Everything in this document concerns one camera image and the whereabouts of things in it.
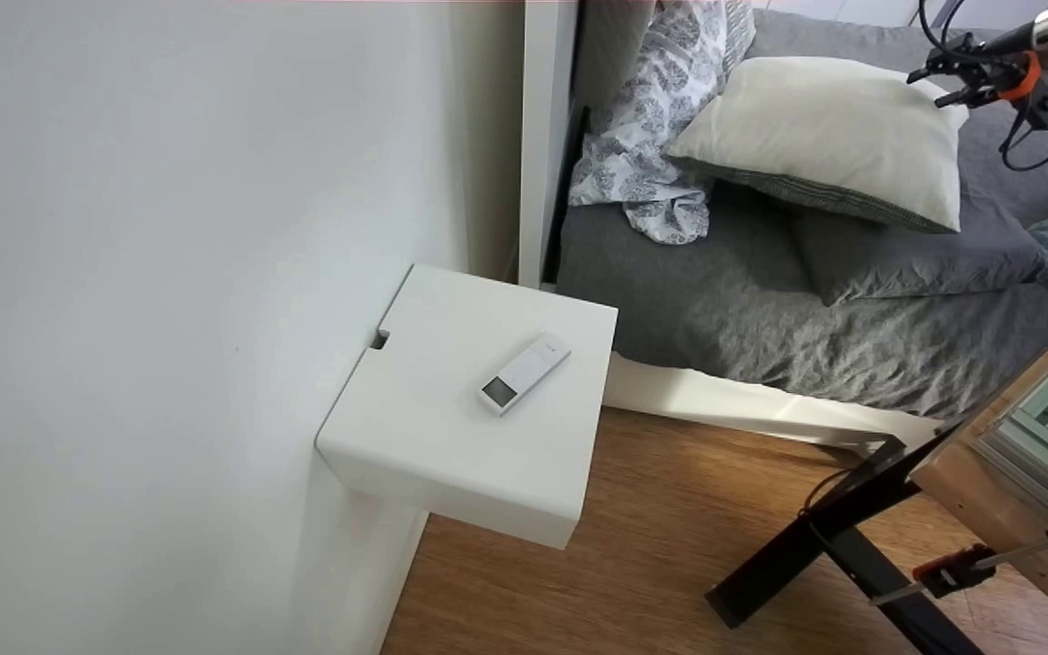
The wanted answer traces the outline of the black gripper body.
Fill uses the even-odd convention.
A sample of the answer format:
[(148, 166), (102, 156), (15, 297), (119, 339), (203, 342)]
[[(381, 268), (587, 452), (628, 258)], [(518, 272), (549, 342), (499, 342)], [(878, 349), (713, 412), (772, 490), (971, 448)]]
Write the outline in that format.
[(1009, 101), (1026, 122), (1048, 122), (1048, 65), (1029, 42), (980, 42), (959, 37), (935, 42), (909, 84), (926, 76), (955, 76), (955, 88), (938, 95), (935, 106), (983, 109)]

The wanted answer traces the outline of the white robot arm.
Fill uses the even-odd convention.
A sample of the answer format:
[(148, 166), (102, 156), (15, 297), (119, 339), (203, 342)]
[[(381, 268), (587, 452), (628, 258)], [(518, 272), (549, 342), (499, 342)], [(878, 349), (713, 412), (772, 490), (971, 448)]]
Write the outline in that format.
[(1009, 101), (1029, 126), (1048, 132), (1048, 6), (993, 37), (980, 41), (922, 26), (932, 49), (922, 67), (909, 71), (909, 84), (923, 76), (955, 76), (959, 88), (943, 95), (938, 106), (993, 106)]

